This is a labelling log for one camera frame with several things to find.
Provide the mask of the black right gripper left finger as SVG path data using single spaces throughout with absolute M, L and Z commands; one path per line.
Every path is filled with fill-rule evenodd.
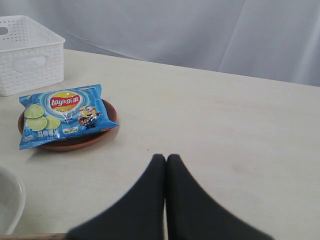
M 152 156 L 147 168 L 116 203 L 74 227 L 67 240 L 162 240 L 166 160 Z

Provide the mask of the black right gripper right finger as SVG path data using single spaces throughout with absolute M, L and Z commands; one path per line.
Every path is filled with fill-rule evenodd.
M 178 154 L 171 154 L 167 158 L 165 190 L 170 240 L 272 239 L 212 199 L 197 183 Z

